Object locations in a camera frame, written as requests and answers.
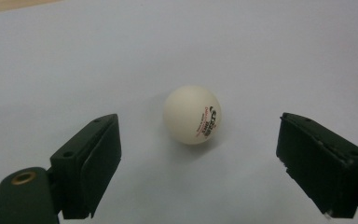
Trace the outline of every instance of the white table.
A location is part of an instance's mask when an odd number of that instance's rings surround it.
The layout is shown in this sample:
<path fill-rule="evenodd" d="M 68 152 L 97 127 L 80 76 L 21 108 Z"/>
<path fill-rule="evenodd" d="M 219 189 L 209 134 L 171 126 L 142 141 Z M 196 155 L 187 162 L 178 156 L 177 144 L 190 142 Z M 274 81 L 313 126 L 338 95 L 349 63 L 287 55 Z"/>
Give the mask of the white table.
<path fill-rule="evenodd" d="M 175 143 L 169 92 L 209 88 L 209 144 Z M 358 1 L 86 1 L 0 12 L 0 181 L 118 113 L 123 157 L 94 219 L 358 223 L 322 215 L 275 156 L 280 115 L 358 146 Z"/>

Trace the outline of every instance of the ping pong ball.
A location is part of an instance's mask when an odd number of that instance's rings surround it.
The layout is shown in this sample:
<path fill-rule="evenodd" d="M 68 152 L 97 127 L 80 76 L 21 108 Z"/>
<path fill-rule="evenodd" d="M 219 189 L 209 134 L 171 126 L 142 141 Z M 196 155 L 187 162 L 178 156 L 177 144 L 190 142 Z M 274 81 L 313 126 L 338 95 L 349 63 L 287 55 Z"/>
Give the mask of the ping pong ball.
<path fill-rule="evenodd" d="M 222 112 L 213 93 L 201 86 L 184 86 L 168 96 L 163 116 L 174 139 L 196 145 L 216 133 Z"/>

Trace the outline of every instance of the white surface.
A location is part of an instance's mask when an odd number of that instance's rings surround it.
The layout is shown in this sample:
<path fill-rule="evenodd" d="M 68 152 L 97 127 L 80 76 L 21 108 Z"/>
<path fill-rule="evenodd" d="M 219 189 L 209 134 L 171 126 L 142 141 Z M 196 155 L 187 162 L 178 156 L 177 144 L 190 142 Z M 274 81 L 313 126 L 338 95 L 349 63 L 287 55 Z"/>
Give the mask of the white surface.
<path fill-rule="evenodd" d="M 169 92 L 208 87 L 213 141 L 162 124 Z M 86 1 L 0 13 L 0 181 L 118 113 L 122 163 L 94 219 L 62 223 L 358 223 L 326 219 L 275 156 L 282 112 L 358 145 L 358 1 Z"/>
<path fill-rule="evenodd" d="M 213 93 L 202 86 L 183 86 L 164 103 L 163 120 L 170 136 L 196 145 L 211 139 L 220 128 L 222 110 Z"/>

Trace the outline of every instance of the white ping pong ball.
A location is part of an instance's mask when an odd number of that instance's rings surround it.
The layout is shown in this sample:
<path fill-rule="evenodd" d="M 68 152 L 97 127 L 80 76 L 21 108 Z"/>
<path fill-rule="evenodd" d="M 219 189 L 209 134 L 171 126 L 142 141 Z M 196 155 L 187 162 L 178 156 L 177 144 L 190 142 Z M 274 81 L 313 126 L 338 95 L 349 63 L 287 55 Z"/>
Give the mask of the white ping pong ball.
<path fill-rule="evenodd" d="M 184 86 L 173 91 L 165 102 L 163 115 L 171 136 L 188 145 L 210 139 L 222 118 L 216 97 L 201 86 Z"/>

